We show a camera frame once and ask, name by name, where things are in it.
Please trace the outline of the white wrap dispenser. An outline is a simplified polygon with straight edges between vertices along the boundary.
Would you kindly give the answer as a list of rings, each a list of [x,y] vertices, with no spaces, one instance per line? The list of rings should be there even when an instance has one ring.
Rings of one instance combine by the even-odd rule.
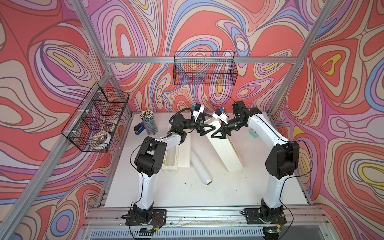
[[[211,132],[208,133],[207,138],[219,155],[227,170],[229,172],[242,170],[244,168],[242,164],[242,158],[232,143],[230,137],[227,137],[226,139],[213,139],[211,137],[212,134],[213,133]]]
[[[181,140],[182,136],[173,132],[162,139],[167,144],[162,166],[164,172],[178,172],[179,168],[191,166],[192,138],[187,135],[182,143]]]

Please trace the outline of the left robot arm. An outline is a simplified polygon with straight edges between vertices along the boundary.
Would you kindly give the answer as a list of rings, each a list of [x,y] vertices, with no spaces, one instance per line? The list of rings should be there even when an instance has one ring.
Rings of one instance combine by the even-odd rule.
[[[130,215],[139,217],[145,222],[152,219],[155,176],[162,167],[166,151],[185,141],[188,135],[186,130],[196,130],[201,136],[215,130],[215,126],[205,123],[212,117],[212,115],[204,113],[203,107],[199,105],[193,109],[184,108],[169,119],[171,128],[165,137],[146,137],[143,143],[137,147],[138,152],[133,167],[138,172],[139,191],[138,199],[133,202]]]

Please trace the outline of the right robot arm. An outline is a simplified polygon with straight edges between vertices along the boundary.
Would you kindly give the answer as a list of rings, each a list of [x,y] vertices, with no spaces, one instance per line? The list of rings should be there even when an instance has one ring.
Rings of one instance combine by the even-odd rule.
[[[278,133],[258,108],[247,108],[243,101],[238,101],[232,104],[232,109],[234,118],[221,123],[211,138],[226,139],[227,136],[232,135],[232,131],[238,131],[242,127],[249,127],[256,131],[270,151],[265,162],[270,176],[266,195],[262,198],[261,206],[255,216],[258,216],[264,224],[271,224],[277,220],[286,222],[281,198],[285,181],[298,168],[300,145]]]

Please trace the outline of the pencil cup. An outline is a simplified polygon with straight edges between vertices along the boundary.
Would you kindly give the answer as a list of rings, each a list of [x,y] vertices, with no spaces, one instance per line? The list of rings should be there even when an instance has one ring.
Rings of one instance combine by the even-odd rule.
[[[148,135],[153,136],[158,132],[154,113],[151,110],[142,111],[140,118],[142,119],[143,126],[145,127]]]

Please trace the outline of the blue stapler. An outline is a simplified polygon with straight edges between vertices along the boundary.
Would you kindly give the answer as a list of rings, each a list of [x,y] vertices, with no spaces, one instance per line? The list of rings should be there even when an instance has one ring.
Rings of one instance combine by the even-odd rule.
[[[145,130],[145,126],[143,123],[139,123],[136,126],[134,126],[135,135],[141,134],[144,130]]]

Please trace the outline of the tape roll in basket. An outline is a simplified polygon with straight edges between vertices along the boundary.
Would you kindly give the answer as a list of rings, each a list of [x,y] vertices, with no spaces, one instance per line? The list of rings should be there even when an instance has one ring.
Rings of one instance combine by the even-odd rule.
[[[109,145],[111,138],[112,136],[108,132],[99,132],[91,138],[91,146],[97,150],[105,149]]]

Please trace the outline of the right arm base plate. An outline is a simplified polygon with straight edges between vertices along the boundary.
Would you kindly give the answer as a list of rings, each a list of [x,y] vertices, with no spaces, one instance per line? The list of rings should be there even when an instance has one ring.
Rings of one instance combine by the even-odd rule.
[[[243,210],[243,215],[246,217],[248,225],[285,225],[287,223],[284,208],[269,209],[268,207],[261,208],[246,208]]]

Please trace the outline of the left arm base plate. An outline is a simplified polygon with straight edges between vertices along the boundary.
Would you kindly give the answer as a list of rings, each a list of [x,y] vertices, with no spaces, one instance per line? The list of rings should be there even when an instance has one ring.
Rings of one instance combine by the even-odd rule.
[[[144,211],[141,209],[129,210],[126,218],[126,226],[163,226],[166,224],[167,210],[154,209]]]

